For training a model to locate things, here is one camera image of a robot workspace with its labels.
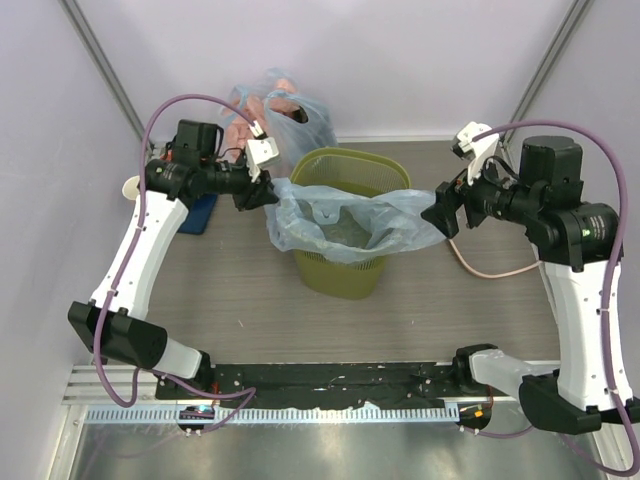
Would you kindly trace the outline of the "green trash bin pink rim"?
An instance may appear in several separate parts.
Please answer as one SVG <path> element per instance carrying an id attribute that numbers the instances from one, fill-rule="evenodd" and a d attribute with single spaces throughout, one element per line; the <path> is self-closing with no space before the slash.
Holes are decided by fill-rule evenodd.
<path id="1" fill-rule="evenodd" d="M 320 148 L 307 154 L 290 180 L 301 186 L 328 186 L 365 198 L 411 186 L 408 173 L 399 163 L 338 147 Z M 296 250 L 294 258 L 300 277 L 309 288 L 349 300 L 369 296 L 386 263 L 384 256 L 349 265 L 332 263 L 319 253 L 304 250 Z"/>

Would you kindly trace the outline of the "blue plastic bag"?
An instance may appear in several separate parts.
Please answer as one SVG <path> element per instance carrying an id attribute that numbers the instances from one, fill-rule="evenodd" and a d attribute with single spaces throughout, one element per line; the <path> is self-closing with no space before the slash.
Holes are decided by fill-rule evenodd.
<path id="1" fill-rule="evenodd" d="M 276 179 L 274 187 L 279 200 L 264 207 L 266 228 L 271 243 L 282 252 L 299 250 L 349 265 L 445 240 L 421 218 L 435 203 L 429 191 L 401 189 L 369 198 L 284 178 Z"/>

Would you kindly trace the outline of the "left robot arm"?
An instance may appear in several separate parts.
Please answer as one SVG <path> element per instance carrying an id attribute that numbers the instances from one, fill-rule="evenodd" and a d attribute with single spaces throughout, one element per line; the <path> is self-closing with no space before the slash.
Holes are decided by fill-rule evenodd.
<path id="1" fill-rule="evenodd" d="M 190 398 L 213 385 L 209 356 L 171 339 L 147 322 L 152 288 L 167 250 L 190 210 L 206 195 L 229 195 L 240 211 L 277 202 L 268 167 L 279 150 L 259 127 L 234 163 L 220 161 L 221 127 L 182 120 L 165 156 L 144 168 L 145 189 L 104 279 L 86 303 L 74 302 L 68 320 L 101 359 L 178 377 Z"/>

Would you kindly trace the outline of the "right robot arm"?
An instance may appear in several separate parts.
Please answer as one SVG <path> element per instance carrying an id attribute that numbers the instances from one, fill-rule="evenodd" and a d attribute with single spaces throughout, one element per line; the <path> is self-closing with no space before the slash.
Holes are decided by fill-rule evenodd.
<path id="1" fill-rule="evenodd" d="M 540 271 L 558 328 L 560 366 L 543 370 L 491 344 L 457 350 L 451 380 L 465 395 L 485 385 L 516 399 L 537 429 L 577 435 L 619 424 L 623 414 L 639 421 L 639 400 L 626 378 L 620 351 L 617 303 L 607 308 L 604 279 L 614 253 L 618 214 L 602 203 L 582 201 L 583 150 L 564 136 L 533 136 L 522 145 L 520 167 L 498 170 L 498 137 L 473 142 L 458 135 L 453 152 L 468 166 L 440 184 L 436 201 L 421 214 L 447 238 L 459 232 L 463 209 L 469 227 L 486 218 L 521 225 L 537 249 Z"/>

